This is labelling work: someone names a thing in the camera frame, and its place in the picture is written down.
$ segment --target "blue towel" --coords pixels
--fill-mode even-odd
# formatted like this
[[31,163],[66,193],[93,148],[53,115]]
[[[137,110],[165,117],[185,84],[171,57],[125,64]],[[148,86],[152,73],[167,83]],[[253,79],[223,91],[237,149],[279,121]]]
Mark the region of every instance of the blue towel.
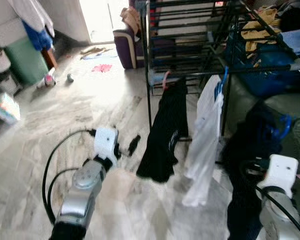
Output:
[[53,41],[45,29],[37,32],[28,26],[26,22],[22,21],[22,23],[35,50],[42,51],[43,48],[46,48],[46,50],[51,48]]
[[284,42],[293,49],[297,56],[300,56],[300,29],[281,33]]

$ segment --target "doorway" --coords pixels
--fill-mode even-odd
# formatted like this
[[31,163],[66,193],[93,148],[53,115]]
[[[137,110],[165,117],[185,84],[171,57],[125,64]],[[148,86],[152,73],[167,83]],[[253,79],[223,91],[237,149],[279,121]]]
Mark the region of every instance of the doorway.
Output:
[[80,5],[91,43],[113,43],[113,29],[121,22],[120,13],[129,0],[80,0]]

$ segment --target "white wall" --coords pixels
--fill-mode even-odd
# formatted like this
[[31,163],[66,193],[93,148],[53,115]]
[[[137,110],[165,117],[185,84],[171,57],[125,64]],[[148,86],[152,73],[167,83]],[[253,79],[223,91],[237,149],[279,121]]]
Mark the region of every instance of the white wall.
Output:
[[0,0],[0,25],[15,19],[17,14],[7,0]]
[[55,30],[79,42],[90,42],[79,0],[38,1],[52,19]]

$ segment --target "sofa armrest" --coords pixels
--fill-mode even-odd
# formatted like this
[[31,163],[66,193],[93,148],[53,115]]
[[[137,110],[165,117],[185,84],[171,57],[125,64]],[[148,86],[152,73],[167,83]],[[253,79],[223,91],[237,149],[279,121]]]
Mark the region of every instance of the sofa armrest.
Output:
[[136,69],[136,47],[134,31],[122,22],[119,28],[113,30],[114,43],[121,64],[125,69]]

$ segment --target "tiled floor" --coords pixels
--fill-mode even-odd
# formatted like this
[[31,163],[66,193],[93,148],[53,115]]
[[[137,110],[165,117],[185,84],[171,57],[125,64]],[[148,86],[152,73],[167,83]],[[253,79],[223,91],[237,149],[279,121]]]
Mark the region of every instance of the tiled floor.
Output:
[[[23,90],[16,100],[21,121],[0,128],[0,239],[48,239],[52,226],[41,196],[44,168],[54,146],[68,133],[83,128],[119,129],[125,149],[141,135],[131,158],[122,157],[119,168],[103,182],[86,239],[105,240],[222,240],[227,238],[227,206],[231,199],[229,180],[214,171],[206,206],[182,205],[189,188],[183,176],[188,143],[179,142],[179,163],[166,184],[138,179],[135,172],[146,149],[149,134],[144,69],[124,70],[118,57],[80,60],[79,49],[60,59],[57,85]],[[98,64],[112,64],[109,72],[92,72]],[[66,76],[72,73],[74,82]],[[152,115],[159,97],[152,97]],[[187,96],[190,132],[196,117],[196,95]],[[85,133],[65,142],[52,159],[48,183],[60,170],[81,166],[92,157],[93,139]],[[61,176],[53,188],[54,213],[71,184],[72,173]]]

